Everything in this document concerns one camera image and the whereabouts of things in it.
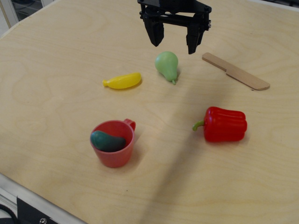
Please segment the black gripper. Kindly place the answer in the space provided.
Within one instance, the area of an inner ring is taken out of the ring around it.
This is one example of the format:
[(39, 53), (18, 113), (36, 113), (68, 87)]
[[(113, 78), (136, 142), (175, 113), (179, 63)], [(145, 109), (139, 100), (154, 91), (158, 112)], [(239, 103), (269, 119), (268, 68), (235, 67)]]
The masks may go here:
[(164, 25), (187, 27), (188, 54), (196, 52), (205, 30), (211, 27), (212, 8), (197, 0), (139, 0), (141, 19), (150, 42), (157, 47), (164, 38)]

